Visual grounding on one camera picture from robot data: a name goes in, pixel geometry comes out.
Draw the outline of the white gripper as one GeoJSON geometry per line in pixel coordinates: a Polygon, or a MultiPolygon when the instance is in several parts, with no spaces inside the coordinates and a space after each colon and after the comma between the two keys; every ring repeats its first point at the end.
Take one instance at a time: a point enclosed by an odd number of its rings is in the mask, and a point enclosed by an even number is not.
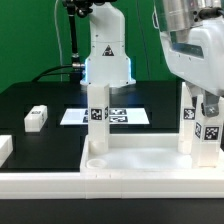
{"type": "Polygon", "coordinates": [[[206,117],[219,115],[224,95],[224,0],[154,0],[170,72],[203,91],[206,117]]]}

